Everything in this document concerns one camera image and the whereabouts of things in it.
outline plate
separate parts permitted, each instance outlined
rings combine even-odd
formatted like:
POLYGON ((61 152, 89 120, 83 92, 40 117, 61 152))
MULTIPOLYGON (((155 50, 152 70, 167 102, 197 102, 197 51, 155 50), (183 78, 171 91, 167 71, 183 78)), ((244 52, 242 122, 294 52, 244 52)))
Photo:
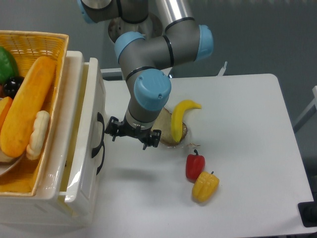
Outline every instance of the plate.
POLYGON ((23 156, 15 158, 11 163, 0 162, 0 176, 4 175, 5 173, 13 169, 21 161, 22 158, 23 156))

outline banana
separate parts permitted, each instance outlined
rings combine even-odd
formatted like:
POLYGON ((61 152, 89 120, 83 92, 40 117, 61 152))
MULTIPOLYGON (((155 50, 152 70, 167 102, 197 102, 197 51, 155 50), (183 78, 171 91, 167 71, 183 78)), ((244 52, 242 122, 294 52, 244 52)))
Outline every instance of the banana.
POLYGON ((189 109, 201 109, 202 105, 192 100, 183 100, 176 105, 171 118, 171 134, 176 142, 182 138, 183 132, 183 116, 185 111, 189 109))

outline red bell pepper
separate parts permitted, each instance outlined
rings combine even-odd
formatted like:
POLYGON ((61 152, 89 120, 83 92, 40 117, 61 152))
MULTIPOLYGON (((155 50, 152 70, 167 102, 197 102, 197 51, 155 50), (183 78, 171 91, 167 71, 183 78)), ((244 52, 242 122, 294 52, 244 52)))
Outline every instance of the red bell pepper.
POLYGON ((205 158, 198 154, 195 149, 195 155, 188 155, 186 161, 186 177, 190 180, 196 180, 205 167, 205 158))

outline fake fruit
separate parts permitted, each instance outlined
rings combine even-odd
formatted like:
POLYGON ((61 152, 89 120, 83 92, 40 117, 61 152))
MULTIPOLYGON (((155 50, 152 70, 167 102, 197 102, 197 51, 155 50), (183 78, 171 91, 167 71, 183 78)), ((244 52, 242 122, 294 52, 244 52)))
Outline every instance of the fake fruit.
POLYGON ((213 172, 209 174, 204 171, 199 175, 193 186, 192 196, 198 202, 205 202, 217 190, 218 185, 219 179, 213 174, 213 172))
POLYGON ((182 122, 182 136, 180 141, 176 142, 171 135, 171 116, 172 114, 166 108, 163 108, 152 126, 152 130, 161 130, 160 142, 162 144, 167 146, 176 146, 185 138, 187 134, 187 126, 182 122))
POLYGON ((186 177, 190 180, 196 180, 205 167, 205 158, 198 154, 195 149, 195 155, 188 155, 186 161, 186 177))
POLYGON ((50 114, 46 111, 39 111, 36 114, 30 142, 26 147, 26 157, 29 160, 36 160, 40 156, 45 140, 46 131, 48 129, 49 120, 50 114))
POLYGON ((19 71, 14 57, 4 47, 0 46, 0 84, 18 74, 19 71))
POLYGON ((35 60, 26 74, 0 133, 0 148, 7 156, 19 157, 29 144, 36 113, 41 110, 55 70, 55 62, 42 56, 35 60))
POLYGON ((3 94, 7 97, 14 99, 16 93, 18 92, 21 84, 24 80, 22 76, 14 76, 9 78, 3 85, 3 94))
MULTIPOLYGON (((3 125, 3 122, 5 120, 5 117, 11 107, 12 99, 10 97, 5 97, 2 100, 0 100, 0 131, 3 125)), ((9 163, 14 158, 6 156, 1 150, 0 150, 0 162, 9 163)))
POLYGON ((176 142, 182 138, 182 123, 185 111, 189 109, 201 109, 202 105, 192 100, 183 100, 176 105, 171 117, 171 134, 176 142))

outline blue joint cap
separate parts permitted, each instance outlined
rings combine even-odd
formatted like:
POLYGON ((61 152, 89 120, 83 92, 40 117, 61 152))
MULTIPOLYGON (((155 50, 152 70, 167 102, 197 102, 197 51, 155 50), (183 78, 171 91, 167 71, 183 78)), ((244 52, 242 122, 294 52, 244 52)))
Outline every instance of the blue joint cap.
POLYGON ((196 60, 209 57, 213 52, 213 37, 211 30, 206 25, 199 25, 200 40, 196 60))
POLYGON ((118 62, 124 48, 126 48, 132 41, 135 41, 140 38, 145 40, 144 36, 140 32, 129 31, 121 35, 115 41, 114 51, 115 51, 115 55, 117 56, 118 62))
POLYGON ((89 23, 89 24, 95 23, 95 22, 88 16, 88 14, 86 13, 86 11, 85 11, 85 9, 84 9, 84 6, 83 6, 83 4, 81 3, 81 0, 77 0, 77 4, 78 4, 78 6, 79 6, 79 8, 80 8, 81 14, 82 14, 82 16, 83 16, 85 22, 86 22, 86 23, 89 23))
POLYGON ((161 110, 171 90, 169 78, 154 68, 144 70, 134 83, 134 96, 141 107, 148 111, 161 110))

